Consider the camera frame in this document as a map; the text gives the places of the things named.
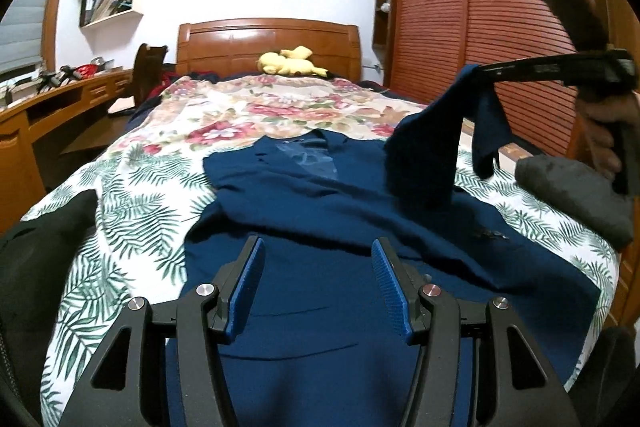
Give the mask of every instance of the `gray cloth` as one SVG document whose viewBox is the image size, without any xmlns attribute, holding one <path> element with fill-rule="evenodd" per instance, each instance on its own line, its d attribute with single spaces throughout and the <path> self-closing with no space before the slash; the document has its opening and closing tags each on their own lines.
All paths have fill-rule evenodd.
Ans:
<svg viewBox="0 0 640 427">
<path fill-rule="evenodd" d="M 515 178 L 522 188 L 580 221 L 616 250 L 633 240 L 633 201 L 616 194 L 606 178 L 584 163 L 531 156 L 518 160 Z"/>
</svg>

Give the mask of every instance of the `sliding wardrobe door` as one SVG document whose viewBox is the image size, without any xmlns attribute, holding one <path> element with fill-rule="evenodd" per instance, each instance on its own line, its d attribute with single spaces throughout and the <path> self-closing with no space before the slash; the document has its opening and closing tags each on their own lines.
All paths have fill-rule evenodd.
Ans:
<svg viewBox="0 0 640 427">
<path fill-rule="evenodd" d="M 430 102 L 459 66 L 465 0 L 396 0 L 396 34 L 389 86 Z"/>
<path fill-rule="evenodd" d="M 465 62 L 489 64 L 574 52 L 542 0 L 468 0 Z M 545 152 L 564 155 L 574 124 L 573 88 L 556 82 L 498 84 L 513 132 Z"/>
<path fill-rule="evenodd" d="M 464 64 L 572 53 L 542 0 L 392 0 L 388 86 L 432 102 Z M 511 128 L 543 151 L 564 155 L 575 90 L 554 82 L 498 84 Z"/>
</svg>

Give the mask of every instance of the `blue gripper pad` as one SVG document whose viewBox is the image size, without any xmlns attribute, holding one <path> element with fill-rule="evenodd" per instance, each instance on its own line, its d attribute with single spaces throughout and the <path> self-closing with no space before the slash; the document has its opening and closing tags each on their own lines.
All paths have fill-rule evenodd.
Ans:
<svg viewBox="0 0 640 427">
<path fill-rule="evenodd" d="M 414 330 L 409 320 L 409 305 L 391 264 L 386 258 L 385 251 L 377 239 L 371 245 L 371 262 L 376 275 L 378 286 L 385 300 L 386 310 L 391 317 L 394 331 L 409 344 L 414 336 Z"/>
<path fill-rule="evenodd" d="M 244 331 L 263 269 L 264 242 L 258 239 L 229 299 L 228 321 L 224 333 L 229 344 Z"/>
</svg>

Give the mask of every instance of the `leaf-patterned bedsheet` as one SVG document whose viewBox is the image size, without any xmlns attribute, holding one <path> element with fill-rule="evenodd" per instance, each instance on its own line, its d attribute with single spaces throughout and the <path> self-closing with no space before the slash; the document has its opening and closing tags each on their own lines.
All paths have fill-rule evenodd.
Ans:
<svg viewBox="0 0 640 427">
<path fill-rule="evenodd" d="M 178 297 L 186 274 L 182 243 L 214 199 L 202 160 L 250 146 L 258 138 L 295 137 L 330 128 L 354 139 L 386 139 L 424 106 L 385 98 L 346 80 L 248 76 L 212 85 L 188 77 L 162 94 L 145 122 L 80 168 L 36 204 L 33 219 L 88 188 L 98 193 L 95 230 L 66 280 L 42 377 L 44 425 L 63 408 L 102 336 L 132 296 L 156 303 Z M 515 230 L 584 272 L 601 297 L 570 385 L 591 352 L 609 311 L 618 259 L 606 241 L 533 198 L 498 170 L 482 181 L 461 144 L 456 184 L 494 205 Z"/>
</svg>

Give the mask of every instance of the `yellow plush toy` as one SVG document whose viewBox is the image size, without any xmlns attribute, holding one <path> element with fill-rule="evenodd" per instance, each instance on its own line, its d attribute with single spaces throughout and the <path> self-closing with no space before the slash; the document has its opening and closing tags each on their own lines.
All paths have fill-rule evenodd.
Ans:
<svg viewBox="0 0 640 427">
<path fill-rule="evenodd" d="M 295 50 L 282 50 L 280 54 L 265 53 L 258 60 L 258 67 L 267 74 L 318 74 L 326 76 L 327 70 L 316 68 L 307 60 L 312 51 L 304 46 L 298 46 Z"/>
</svg>

